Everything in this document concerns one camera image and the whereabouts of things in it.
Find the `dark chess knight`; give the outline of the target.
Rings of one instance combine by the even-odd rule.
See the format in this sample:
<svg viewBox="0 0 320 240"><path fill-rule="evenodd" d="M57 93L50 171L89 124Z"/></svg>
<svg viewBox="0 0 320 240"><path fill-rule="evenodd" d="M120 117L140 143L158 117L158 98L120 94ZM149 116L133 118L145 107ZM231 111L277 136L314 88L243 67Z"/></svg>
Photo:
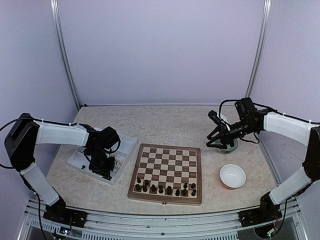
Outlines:
<svg viewBox="0 0 320 240"><path fill-rule="evenodd" d="M172 195L172 187L171 186L168 186L167 189L166 189L166 194L168 196L171 196Z"/></svg>
<svg viewBox="0 0 320 240"><path fill-rule="evenodd" d="M150 191L152 193L156 193L157 192L157 188L156 188L156 186L154 184L151 185Z"/></svg>

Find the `wooden chess board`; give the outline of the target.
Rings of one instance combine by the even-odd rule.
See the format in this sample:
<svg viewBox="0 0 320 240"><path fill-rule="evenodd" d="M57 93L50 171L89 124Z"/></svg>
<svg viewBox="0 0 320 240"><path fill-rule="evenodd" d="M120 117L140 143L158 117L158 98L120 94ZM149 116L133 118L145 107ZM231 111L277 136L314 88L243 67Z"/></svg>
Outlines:
<svg viewBox="0 0 320 240"><path fill-rule="evenodd" d="M145 180L149 181L147 191L143 191ZM184 184L188 183L187 195L182 196ZM139 184L141 191L135 190ZM155 185L157 191L151 192ZM172 195L167 195L167 187L172 187ZM199 206L202 204L202 158L198 147L169 146L142 143L139 147L127 197L131 200L157 202L162 204Z"/></svg>

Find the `dark chess queen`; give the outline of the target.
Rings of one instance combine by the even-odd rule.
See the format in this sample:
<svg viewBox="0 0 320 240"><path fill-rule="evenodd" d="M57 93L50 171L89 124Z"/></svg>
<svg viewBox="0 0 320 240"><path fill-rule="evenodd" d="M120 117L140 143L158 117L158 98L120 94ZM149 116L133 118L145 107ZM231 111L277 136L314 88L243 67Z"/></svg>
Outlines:
<svg viewBox="0 0 320 240"><path fill-rule="evenodd" d="M184 189L182 190L182 192L181 192L181 195L185 197L185 196L187 195L187 193L188 193L187 189L184 188Z"/></svg>

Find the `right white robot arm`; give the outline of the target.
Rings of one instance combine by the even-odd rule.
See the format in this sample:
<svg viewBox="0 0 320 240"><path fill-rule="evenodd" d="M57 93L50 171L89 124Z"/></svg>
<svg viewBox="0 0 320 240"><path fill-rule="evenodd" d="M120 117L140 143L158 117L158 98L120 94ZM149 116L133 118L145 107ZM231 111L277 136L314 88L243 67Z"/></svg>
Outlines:
<svg viewBox="0 0 320 240"><path fill-rule="evenodd" d="M266 222L280 204L302 194L320 179L320 124L312 120L281 113L251 98L233 100L239 120L228 123L221 110L211 110L208 117L216 124L207 136L207 147L227 150L235 140L247 135L264 134L263 147L270 160L276 164L281 183L261 197L256 218Z"/></svg>

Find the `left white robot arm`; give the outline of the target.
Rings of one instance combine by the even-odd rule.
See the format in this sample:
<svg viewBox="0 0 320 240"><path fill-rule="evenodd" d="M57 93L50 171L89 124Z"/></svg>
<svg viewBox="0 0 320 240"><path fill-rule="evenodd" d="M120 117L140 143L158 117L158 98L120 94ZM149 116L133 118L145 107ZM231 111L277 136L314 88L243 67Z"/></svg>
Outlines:
<svg viewBox="0 0 320 240"><path fill-rule="evenodd" d="M64 199L47 180L47 172L60 146L84 148L90 169L108 175L114 165L109 154L121 145L117 131L108 126L97 130L85 123L60 123L32 117L23 113L3 125L10 127L4 138L4 148L10 161L9 169L16 170L25 184L49 208L50 214L63 223L70 218Z"/></svg>

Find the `pile of dark chess pieces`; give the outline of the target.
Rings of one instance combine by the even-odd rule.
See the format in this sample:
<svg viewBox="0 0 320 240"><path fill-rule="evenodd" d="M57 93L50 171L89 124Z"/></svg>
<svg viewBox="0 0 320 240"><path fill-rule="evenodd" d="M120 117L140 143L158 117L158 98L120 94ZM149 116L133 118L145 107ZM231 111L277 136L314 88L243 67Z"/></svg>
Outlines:
<svg viewBox="0 0 320 240"><path fill-rule="evenodd" d="M81 167L81 169L85 169L86 168L86 166L85 165L82 165L82 167ZM106 179L106 180L111 180L112 179L112 177L109 175L109 176L102 176L102 178L104 178L104 179Z"/></svg>

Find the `pile of white chess pieces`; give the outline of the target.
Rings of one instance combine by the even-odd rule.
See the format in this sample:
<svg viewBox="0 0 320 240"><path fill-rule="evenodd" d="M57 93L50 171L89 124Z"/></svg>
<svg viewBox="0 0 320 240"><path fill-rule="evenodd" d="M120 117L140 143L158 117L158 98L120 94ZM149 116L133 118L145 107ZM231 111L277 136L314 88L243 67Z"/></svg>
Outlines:
<svg viewBox="0 0 320 240"><path fill-rule="evenodd" d="M123 164L122 161L117 156L115 156L114 159L115 159L114 162L116 167L120 167Z"/></svg>

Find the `clear glass bowl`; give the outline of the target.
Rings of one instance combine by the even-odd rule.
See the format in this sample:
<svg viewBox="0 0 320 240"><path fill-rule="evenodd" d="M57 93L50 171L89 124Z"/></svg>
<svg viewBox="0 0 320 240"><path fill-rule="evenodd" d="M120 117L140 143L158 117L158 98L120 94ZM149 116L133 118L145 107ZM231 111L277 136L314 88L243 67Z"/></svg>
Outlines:
<svg viewBox="0 0 320 240"><path fill-rule="evenodd" d="M238 146L239 146L239 143L238 143L238 140L237 139L234 139L233 140L233 143L234 143L234 146L230 146L229 144L227 145L227 149L219 149L218 151L221 153L221 154L230 154L232 153L233 151L235 151Z"/></svg>

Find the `white divided plastic tray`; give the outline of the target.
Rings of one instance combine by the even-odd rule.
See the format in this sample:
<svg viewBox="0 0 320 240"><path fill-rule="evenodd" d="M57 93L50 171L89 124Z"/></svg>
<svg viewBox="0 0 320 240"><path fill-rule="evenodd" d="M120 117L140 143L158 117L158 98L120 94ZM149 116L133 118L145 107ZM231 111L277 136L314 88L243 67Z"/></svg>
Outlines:
<svg viewBox="0 0 320 240"><path fill-rule="evenodd" d="M138 139L136 137L123 135L120 133L118 135L121 140L120 147L115 153L112 153L111 156L117 156L122 161L122 165L120 167L114 167L114 170L111 172L111 180L104 179L101 175L93 173L91 170L89 170L90 162L84 156L84 147L78 147L76 151L68 159L67 164L71 168L85 175L88 175L101 182L114 186L120 178L123 170L125 169L127 163L129 162L132 154L134 153L138 145Z"/></svg>

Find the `white orange ceramic bowl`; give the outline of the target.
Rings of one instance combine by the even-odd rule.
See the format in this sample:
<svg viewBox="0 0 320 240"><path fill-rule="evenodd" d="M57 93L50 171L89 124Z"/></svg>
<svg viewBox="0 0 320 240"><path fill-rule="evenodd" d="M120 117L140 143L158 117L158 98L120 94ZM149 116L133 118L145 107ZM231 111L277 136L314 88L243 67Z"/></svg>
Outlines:
<svg viewBox="0 0 320 240"><path fill-rule="evenodd" d="M228 190L241 188L247 180L245 171L236 164L224 165L219 171L219 178L222 186Z"/></svg>

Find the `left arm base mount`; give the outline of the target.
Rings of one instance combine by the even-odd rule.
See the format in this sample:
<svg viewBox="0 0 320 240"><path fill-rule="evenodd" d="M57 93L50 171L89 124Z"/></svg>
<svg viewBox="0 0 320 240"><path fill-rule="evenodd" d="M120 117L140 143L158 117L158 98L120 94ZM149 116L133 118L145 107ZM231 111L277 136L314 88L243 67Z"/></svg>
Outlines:
<svg viewBox="0 0 320 240"><path fill-rule="evenodd" d="M43 217L56 223L68 225L71 227L84 228L88 213L81 210L65 208L62 213L53 213L46 210Z"/></svg>

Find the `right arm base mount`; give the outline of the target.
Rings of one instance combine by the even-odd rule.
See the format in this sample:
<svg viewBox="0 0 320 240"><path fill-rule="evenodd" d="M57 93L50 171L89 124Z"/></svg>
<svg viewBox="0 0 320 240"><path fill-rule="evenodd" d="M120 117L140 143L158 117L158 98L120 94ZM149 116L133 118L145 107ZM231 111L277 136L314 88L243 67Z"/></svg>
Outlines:
<svg viewBox="0 0 320 240"><path fill-rule="evenodd" d="M278 209L276 211L263 211L260 207L249 210L243 210L238 213L238 218L242 227L254 226L269 221L281 218L282 212Z"/></svg>

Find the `front aluminium rail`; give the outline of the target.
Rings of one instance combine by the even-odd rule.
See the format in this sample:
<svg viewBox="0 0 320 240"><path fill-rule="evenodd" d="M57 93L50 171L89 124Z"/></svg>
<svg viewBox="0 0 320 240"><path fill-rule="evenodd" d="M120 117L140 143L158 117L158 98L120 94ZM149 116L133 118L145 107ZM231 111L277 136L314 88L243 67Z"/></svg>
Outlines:
<svg viewBox="0 0 320 240"><path fill-rule="evenodd" d="M276 227L272 240L308 240L309 231L296 200L280 207L284 219L242 226L241 209L195 214L134 214L83 209L83 227L43 218L45 205L31 199L17 240L257 240Z"/></svg>

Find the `right aluminium frame post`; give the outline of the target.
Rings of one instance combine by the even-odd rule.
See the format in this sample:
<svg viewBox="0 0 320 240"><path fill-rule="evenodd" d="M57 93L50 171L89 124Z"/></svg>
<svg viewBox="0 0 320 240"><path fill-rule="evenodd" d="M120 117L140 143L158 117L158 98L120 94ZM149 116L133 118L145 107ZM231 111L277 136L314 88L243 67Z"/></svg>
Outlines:
<svg viewBox="0 0 320 240"><path fill-rule="evenodd" d="M250 72L249 82L246 88L245 97L250 97L254 91L254 86L257 80L257 74L259 71L259 66L260 66L262 55L263 55L264 44L265 44L265 39L267 35L271 5L272 5L272 0L265 0L263 2L263 11L262 11L262 18L260 23L257 47L255 50L253 65Z"/></svg>

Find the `left aluminium frame post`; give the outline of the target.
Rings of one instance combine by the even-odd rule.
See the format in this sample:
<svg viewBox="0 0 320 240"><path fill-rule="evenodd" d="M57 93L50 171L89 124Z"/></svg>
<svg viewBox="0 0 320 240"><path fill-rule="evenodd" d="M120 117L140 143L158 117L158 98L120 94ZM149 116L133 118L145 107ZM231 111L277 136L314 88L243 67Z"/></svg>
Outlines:
<svg viewBox="0 0 320 240"><path fill-rule="evenodd" d="M67 48L65 45L62 22L61 22L60 11L59 11L59 2L57 0L51 0L50 8L51 8L54 28L57 36L58 48L60 51L62 64L63 64L64 72L66 75L66 79L67 79L67 84L71 92L73 103L77 111L79 111L82 105L81 105L78 90L73 78L73 74L72 74L72 70L71 70L71 66L70 66L70 62L67 54Z"/></svg>

